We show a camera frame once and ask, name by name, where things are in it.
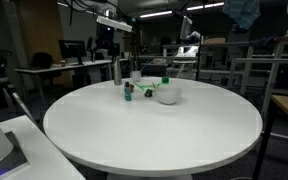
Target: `table leg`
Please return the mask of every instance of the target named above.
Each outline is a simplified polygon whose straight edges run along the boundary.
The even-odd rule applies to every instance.
[[[107,66],[106,66],[106,77],[107,77],[107,80],[112,80],[113,77],[112,77],[112,65],[111,63],[108,63]]]
[[[247,58],[252,58],[253,52],[254,52],[254,47],[253,46],[248,47]],[[241,92],[240,92],[241,95],[245,94],[246,86],[247,86],[247,80],[248,80],[248,76],[250,75],[251,66],[252,66],[252,63],[246,63],[245,64],[245,70],[244,70],[243,79],[242,79],[242,88],[241,88]]]
[[[264,160],[264,156],[265,156],[265,152],[266,152],[266,148],[267,148],[267,144],[268,144],[268,140],[270,138],[270,134],[272,131],[272,127],[274,124],[274,120],[275,120],[275,116],[277,114],[277,106],[274,102],[271,102],[270,104],[270,115],[265,127],[265,131],[264,131],[264,135],[263,135],[263,139],[261,142],[261,148],[260,148],[260,152],[259,155],[257,157],[257,161],[256,161],[256,165],[255,165],[255,170],[253,173],[253,180],[258,180],[260,172],[261,172],[261,167],[262,167],[262,163]]]
[[[182,71],[184,70],[185,64],[182,64],[180,71],[178,72],[178,74],[176,75],[176,78],[180,77],[180,74],[182,73]]]
[[[196,63],[197,63],[197,71],[196,71],[196,81],[199,81],[200,78],[200,73],[201,73],[201,67],[202,67],[202,63],[201,63],[201,58],[200,61],[198,61],[199,59],[196,58]]]
[[[272,91],[275,85],[275,80],[278,74],[278,69],[279,69],[279,63],[273,63],[270,77],[269,77],[268,84],[267,84],[267,88],[266,88],[266,92],[265,92],[265,96],[264,96],[262,110],[261,110],[261,115],[263,118],[265,118],[267,114],[268,106],[269,106],[270,99],[272,96]]]
[[[276,48],[275,51],[275,58],[281,58],[282,54],[284,51],[284,44],[282,42],[280,42]],[[272,96],[272,91],[274,89],[274,85],[275,85],[275,81],[276,81],[276,77],[278,74],[278,69],[279,69],[279,63],[273,63],[272,64],[272,68],[271,68],[271,72],[270,72],[270,77],[267,83],[267,88],[266,88],[266,92],[265,92],[265,96],[264,96],[264,102],[263,102],[263,106],[262,106],[262,110],[261,110],[261,115],[263,118],[265,118],[266,114],[267,114],[267,110],[268,110],[268,105]]]
[[[124,176],[109,173],[107,176],[107,180],[192,180],[191,175],[186,176],[175,176],[175,177],[135,177],[135,176]]]
[[[28,102],[28,96],[27,96],[27,90],[24,84],[24,77],[22,74],[19,74],[20,76],[20,81],[21,81],[21,86],[22,86],[22,92],[23,92],[23,96],[24,96],[24,101]]]
[[[163,57],[166,57],[166,56],[167,56],[167,49],[163,48]]]
[[[42,84],[41,84],[41,79],[38,76],[38,74],[35,74],[35,81],[36,81],[36,84],[37,84],[37,87],[38,87],[38,91],[40,93],[40,97],[41,97],[42,103],[43,103],[43,105],[46,105],[45,98],[44,98],[44,92],[43,92]]]
[[[228,77],[228,88],[233,87],[233,79],[234,79],[234,71],[235,71],[236,62],[235,59],[231,61],[231,69],[230,69],[230,76]]]

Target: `chair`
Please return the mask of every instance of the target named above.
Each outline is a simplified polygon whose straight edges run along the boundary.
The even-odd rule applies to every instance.
[[[95,53],[95,60],[104,60],[104,55],[101,52]]]
[[[37,68],[49,69],[52,66],[53,62],[54,60],[50,54],[45,52],[38,52],[34,54],[31,66]],[[42,81],[44,80],[50,81],[50,87],[54,87],[53,78],[60,77],[61,75],[62,73],[60,71],[46,72],[39,74],[40,79]]]

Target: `floor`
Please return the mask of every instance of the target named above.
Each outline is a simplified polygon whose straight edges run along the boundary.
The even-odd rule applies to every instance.
[[[253,79],[254,82],[265,82],[265,78],[259,81]],[[246,94],[246,98],[252,102],[258,109],[262,103],[262,88],[249,88]],[[57,98],[64,95],[60,89],[54,89],[47,93],[47,101],[51,105]],[[32,112],[35,119],[42,119],[43,115],[47,111],[47,107],[43,106],[38,93],[32,93],[30,95],[30,103],[28,104],[29,110]],[[0,110],[0,121],[10,119],[21,115],[21,110],[17,109],[16,113],[10,113],[7,109]],[[273,127],[274,133],[279,133],[288,136],[288,118],[280,113],[275,121]],[[193,179],[198,180],[230,180],[237,177],[251,177],[256,158],[258,155],[259,145],[252,149],[247,155],[241,159],[226,165],[224,167],[216,168],[204,173],[194,174]],[[106,179],[106,173],[93,170],[87,167],[83,167],[74,163],[77,169],[87,178],[92,180],[104,180]],[[288,142],[284,142],[277,139],[270,139],[268,149],[266,152],[264,164],[260,175],[261,180],[288,180]]]

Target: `white table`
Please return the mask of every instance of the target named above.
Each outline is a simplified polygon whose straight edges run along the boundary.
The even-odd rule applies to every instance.
[[[74,65],[76,63],[72,63],[72,64],[69,64],[65,67],[62,67],[60,65],[57,65],[57,66],[52,66],[51,68],[49,69],[40,69],[40,70],[31,70],[31,69],[21,69],[21,68],[17,68],[15,69],[15,71],[21,75],[23,74],[29,74],[29,75],[33,75],[34,78],[35,78],[35,81],[36,81],[36,84],[38,86],[38,90],[39,90],[39,94],[40,94],[40,97],[41,97],[41,100],[43,102],[43,104],[45,104],[45,98],[44,98],[44,92],[43,92],[43,88],[42,88],[42,85],[41,85],[41,80],[39,78],[39,74],[42,74],[42,73],[46,73],[46,72],[54,72],[54,71],[69,71],[69,70],[75,70],[75,69],[80,69],[80,68],[87,68],[87,67],[90,67],[90,66],[98,66],[98,65],[103,65],[103,64],[106,64],[107,65],[107,72],[108,72],[108,80],[111,80],[112,79],[112,69],[111,69],[111,60],[97,60],[95,62],[91,62],[91,61],[86,61],[86,62],[83,62],[84,65]],[[25,96],[25,99],[27,99],[27,94],[26,94],[26,88],[25,88],[25,85],[24,85],[24,81],[23,81],[23,77],[21,77],[21,81],[22,81],[22,85],[23,85],[23,89],[24,89],[24,96]]]
[[[140,85],[161,78],[142,78]],[[74,91],[44,118],[50,140],[68,158],[113,174],[139,177],[190,175],[245,155],[262,131],[256,108],[213,85],[170,79],[182,98],[162,105],[135,88],[132,101],[113,81]]]
[[[3,132],[13,131],[28,160],[28,164],[0,176],[0,179],[85,179],[27,116],[2,122],[0,126]]]

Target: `ceiling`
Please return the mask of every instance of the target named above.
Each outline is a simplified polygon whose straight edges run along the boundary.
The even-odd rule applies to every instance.
[[[186,0],[119,0],[119,7],[131,16],[180,9]],[[224,0],[209,0],[209,3],[223,2]],[[261,7],[286,5],[287,0],[260,0]],[[201,0],[192,0],[187,7],[201,5]]]

